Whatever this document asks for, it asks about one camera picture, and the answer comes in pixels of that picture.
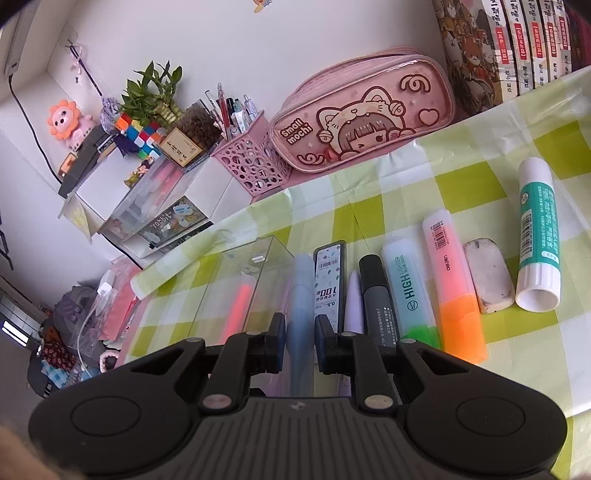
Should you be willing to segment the white correction pen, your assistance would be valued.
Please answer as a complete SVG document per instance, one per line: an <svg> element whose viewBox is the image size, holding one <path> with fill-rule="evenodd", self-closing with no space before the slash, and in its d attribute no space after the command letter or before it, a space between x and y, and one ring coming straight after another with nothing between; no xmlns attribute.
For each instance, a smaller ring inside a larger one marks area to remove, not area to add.
<svg viewBox="0 0 591 480"><path fill-rule="evenodd" d="M348 292L346 293L346 308L344 330L365 333L365 313L363 313L363 295L359 273L353 270L349 276Z"/></svg>

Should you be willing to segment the grey black marker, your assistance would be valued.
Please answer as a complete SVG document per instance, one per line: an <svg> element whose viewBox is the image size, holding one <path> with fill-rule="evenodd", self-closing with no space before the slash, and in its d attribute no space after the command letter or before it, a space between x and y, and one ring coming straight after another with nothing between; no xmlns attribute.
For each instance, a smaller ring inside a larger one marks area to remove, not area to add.
<svg viewBox="0 0 591 480"><path fill-rule="evenodd" d="M381 258L376 254L360 258L359 273L367 333L377 345L394 347L399 330Z"/></svg>

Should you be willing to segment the light blue pen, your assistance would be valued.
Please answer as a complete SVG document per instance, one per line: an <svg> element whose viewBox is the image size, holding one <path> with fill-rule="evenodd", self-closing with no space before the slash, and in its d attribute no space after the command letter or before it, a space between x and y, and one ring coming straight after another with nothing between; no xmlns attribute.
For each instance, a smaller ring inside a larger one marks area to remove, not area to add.
<svg viewBox="0 0 591 480"><path fill-rule="evenodd" d="M287 353L290 396L311 397L314 387L314 261L308 254L294 257L287 308Z"/></svg>

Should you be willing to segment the clear acrylic organizer box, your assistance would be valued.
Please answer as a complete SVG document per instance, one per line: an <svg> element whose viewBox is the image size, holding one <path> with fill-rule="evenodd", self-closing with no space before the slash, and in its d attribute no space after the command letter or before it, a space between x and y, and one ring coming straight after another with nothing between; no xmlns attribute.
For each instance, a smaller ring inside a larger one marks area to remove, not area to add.
<svg viewBox="0 0 591 480"><path fill-rule="evenodd" d="M287 311L293 266L293 254L273 235L222 252L190 336L222 345L236 333L266 331L274 314Z"/></svg>

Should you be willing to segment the green highlighter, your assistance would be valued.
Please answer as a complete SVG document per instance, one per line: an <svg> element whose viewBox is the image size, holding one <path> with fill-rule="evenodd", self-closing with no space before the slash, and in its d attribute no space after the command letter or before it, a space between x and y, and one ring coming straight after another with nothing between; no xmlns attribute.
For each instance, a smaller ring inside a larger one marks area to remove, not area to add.
<svg viewBox="0 0 591 480"><path fill-rule="evenodd" d="M393 297L400 337L440 349L441 339L434 311L411 242L399 239L387 243L381 256Z"/></svg>

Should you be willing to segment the orange highlighter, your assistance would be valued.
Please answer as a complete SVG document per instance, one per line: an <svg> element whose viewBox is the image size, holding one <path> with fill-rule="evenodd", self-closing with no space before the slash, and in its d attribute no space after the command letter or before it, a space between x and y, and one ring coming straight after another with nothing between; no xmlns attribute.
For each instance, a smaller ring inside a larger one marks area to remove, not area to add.
<svg viewBox="0 0 591 480"><path fill-rule="evenodd" d="M481 312L463 245L452 215L441 209L423 221L423 231L437 291L444 350L471 363L488 351Z"/></svg>

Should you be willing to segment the white eraser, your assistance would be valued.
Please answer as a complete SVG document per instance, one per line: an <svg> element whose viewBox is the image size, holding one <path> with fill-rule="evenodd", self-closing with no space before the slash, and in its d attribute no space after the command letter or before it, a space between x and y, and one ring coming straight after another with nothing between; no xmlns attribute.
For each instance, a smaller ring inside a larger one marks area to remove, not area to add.
<svg viewBox="0 0 591 480"><path fill-rule="evenodd" d="M490 238L464 244L480 311L492 314L515 303L515 287L503 255Z"/></svg>

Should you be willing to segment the white teal glue stick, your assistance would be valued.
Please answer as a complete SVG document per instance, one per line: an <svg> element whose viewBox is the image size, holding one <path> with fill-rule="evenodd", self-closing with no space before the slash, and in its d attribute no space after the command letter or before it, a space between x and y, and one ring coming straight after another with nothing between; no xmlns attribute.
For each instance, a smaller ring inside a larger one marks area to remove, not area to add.
<svg viewBox="0 0 591 480"><path fill-rule="evenodd" d="M517 305L530 312L557 308L561 298L559 222L553 176L538 157L523 160L518 169L520 247Z"/></svg>

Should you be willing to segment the clear rabbit drawer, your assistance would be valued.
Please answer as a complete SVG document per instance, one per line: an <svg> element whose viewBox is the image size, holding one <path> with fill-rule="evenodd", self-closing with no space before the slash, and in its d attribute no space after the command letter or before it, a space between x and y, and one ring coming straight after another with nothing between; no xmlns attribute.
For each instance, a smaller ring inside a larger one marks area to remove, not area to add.
<svg viewBox="0 0 591 480"><path fill-rule="evenodd" d="M103 225L101 233L116 245L138 235L153 248L207 220L204 212L185 196L160 210L154 204L133 202L115 212Z"/></svg>

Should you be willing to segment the white charger plug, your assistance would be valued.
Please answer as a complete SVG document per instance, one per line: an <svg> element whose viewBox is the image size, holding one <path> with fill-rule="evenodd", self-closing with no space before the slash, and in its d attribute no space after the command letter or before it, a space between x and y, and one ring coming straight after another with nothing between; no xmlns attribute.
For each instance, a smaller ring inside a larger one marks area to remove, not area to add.
<svg viewBox="0 0 591 480"><path fill-rule="evenodd" d="M111 290L113 289L115 282L115 273L113 270L108 270L105 274L101 277L98 288L97 288L97 295L100 297L107 297Z"/></svg>

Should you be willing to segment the white drawer organizer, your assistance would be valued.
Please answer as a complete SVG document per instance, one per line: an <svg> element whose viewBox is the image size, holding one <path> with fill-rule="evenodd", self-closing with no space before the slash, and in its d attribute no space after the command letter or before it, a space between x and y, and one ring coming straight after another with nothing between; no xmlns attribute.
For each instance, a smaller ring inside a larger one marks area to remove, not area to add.
<svg viewBox="0 0 591 480"><path fill-rule="evenodd" d="M187 173L162 157L129 188L124 180L138 165L138 158L114 150L71 198L84 209L92 250L109 261L127 254L145 266L182 233L219 222L252 202L213 157Z"/></svg>

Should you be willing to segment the clear plastic storage box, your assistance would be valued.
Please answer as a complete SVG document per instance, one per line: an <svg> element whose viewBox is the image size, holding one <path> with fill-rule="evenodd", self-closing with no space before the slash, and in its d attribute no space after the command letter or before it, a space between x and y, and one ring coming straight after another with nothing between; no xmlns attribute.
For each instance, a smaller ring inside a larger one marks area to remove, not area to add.
<svg viewBox="0 0 591 480"><path fill-rule="evenodd" d="M183 169L159 157L102 225L99 232L118 245L152 220L183 175Z"/></svg>

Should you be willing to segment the pink perforated pen holder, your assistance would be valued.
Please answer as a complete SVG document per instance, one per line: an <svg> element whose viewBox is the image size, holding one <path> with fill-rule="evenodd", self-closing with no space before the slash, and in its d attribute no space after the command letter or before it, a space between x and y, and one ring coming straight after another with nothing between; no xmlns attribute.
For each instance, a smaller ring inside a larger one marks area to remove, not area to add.
<svg viewBox="0 0 591 480"><path fill-rule="evenodd" d="M252 198L283 188L293 172L270 141L270 122L263 111L249 129L221 144L212 155Z"/></svg>

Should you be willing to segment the glass jar with label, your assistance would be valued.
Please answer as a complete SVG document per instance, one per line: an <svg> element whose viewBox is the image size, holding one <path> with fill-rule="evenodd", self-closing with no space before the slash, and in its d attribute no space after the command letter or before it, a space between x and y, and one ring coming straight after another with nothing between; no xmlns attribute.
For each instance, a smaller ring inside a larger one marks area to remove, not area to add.
<svg viewBox="0 0 591 480"><path fill-rule="evenodd" d="M193 103L159 142L161 152L179 167L207 156L221 141L221 129L201 101Z"/></svg>

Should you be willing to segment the colourful rubik cube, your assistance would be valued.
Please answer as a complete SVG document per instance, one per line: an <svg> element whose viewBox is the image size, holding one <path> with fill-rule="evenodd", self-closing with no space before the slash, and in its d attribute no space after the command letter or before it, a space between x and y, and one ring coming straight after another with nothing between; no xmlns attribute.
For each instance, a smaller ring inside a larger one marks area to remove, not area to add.
<svg viewBox="0 0 591 480"><path fill-rule="evenodd" d="M142 126L137 120L123 113L115 123L119 135L115 144L125 155L137 155L141 160L157 160L160 155L159 143L167 133L157 122Z"/></svg>

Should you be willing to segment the pens in holder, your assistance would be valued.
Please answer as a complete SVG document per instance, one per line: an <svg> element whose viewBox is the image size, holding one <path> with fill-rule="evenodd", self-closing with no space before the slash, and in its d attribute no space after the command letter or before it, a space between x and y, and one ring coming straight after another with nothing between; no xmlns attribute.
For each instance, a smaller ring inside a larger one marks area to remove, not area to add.
<svg viewBox="0 0 591 480"><path fill-rule="evenodd" d="M245 94L242 98L232 98L225 94L221 83L217 84L216 95L211 90L205 90L204 95L205 106L225 140L230 141L242 135L259 118L259 110L249 96Z"/></svg>

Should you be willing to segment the pink cat pencil case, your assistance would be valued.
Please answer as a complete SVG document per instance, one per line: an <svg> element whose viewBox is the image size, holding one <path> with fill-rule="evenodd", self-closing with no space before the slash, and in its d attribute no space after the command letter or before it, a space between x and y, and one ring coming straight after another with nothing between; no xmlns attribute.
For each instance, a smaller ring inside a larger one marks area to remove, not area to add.
<svg viewBox="0 0 591 480"><path fill-rule="evenodd" d="M270 140L291 167L320 174L394 150L451 124L444 68L413 48L356 57L311 76L270 121Z"/></svg>

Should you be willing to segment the green checkered tablecloth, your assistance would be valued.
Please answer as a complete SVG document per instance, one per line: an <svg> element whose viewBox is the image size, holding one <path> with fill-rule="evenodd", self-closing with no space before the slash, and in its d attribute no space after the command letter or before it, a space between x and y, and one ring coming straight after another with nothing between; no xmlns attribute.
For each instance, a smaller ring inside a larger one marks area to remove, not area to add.
<svg viewBox="0 0 591 480"><path fill-rule="evenodd" d="M423 220L448 210L463 241L489 238L519 260L518 167L550 166L561 240L562 295L551 312L486 315L486 367L539 390L563 410L562 479L590 473L590 72L415 140L395 152L274 194L172 250L132 283L143 310L125 342L132 361L204 333L197 306L220 252L272 235L291 253L337 240L356 264L398 238L422 241Z"/></svg>

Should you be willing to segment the black flat box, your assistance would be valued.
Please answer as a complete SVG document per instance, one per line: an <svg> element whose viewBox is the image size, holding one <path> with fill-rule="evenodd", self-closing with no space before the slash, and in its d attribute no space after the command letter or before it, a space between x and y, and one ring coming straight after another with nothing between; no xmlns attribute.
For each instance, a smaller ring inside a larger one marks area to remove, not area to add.
<svg viewBox="0 0 591 480"><path fill-rule="evenodd" d="M96 126L84 139L77 152L77 158L65 173L58 194L66 199L84 177L95 167L100 155L113 143L115 135L106 133Z"/></svg>

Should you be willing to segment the lucky bamboo plant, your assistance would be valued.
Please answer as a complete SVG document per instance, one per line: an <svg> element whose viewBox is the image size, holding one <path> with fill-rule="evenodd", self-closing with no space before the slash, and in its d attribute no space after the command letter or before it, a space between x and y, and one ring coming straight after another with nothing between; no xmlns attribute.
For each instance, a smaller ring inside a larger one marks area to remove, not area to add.
<svg viewBox="0 0 591 480"><path fill-rule="evenodd" d="M126 89L121 95L122 112L141 126L156 122L169 130L183 115L177 105L175 95L182 79L181 66L172 68L151 61L143 70L135 70L138 79L128 79Z"/></svg>

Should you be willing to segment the pink lion toy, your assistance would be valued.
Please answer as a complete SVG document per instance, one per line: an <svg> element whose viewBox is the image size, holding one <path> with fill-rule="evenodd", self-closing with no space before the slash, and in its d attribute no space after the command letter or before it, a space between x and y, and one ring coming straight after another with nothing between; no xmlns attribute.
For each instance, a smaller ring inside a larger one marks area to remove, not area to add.
<svg viewBox="0 0 591 480"><path fill-rule="evenodd" d="M91 115L81 112L71 100L60 100L50 107L46 120L50 134L72 152L77 152L83 141L97 126Z"/></svg>

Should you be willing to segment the boxed book set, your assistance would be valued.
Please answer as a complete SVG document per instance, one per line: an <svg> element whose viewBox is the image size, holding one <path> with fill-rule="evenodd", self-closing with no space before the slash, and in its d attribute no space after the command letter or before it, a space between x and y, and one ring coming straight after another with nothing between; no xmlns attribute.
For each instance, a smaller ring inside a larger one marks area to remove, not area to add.
<svg viewBox="0 0 591 480"><path fill-rule="evenodd" d="M566 1L432 5L456 100L469 115L590 64L590 21Z"/></svg>

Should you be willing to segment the wall sticker top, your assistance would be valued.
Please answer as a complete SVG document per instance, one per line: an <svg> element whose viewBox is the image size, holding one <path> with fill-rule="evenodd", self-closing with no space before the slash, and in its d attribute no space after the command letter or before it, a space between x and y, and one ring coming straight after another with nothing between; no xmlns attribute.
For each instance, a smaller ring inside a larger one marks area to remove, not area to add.
<svg viewBox="0 0 591 480"><path fill-rule="evenodd" d="M254 9L254 11L256 13L259 13L259 12L263 11L264 8L266 8L271 3L273 3L273 0L253 0L253 3L254 3L254 5L256 5L256 8Z"/></svg>

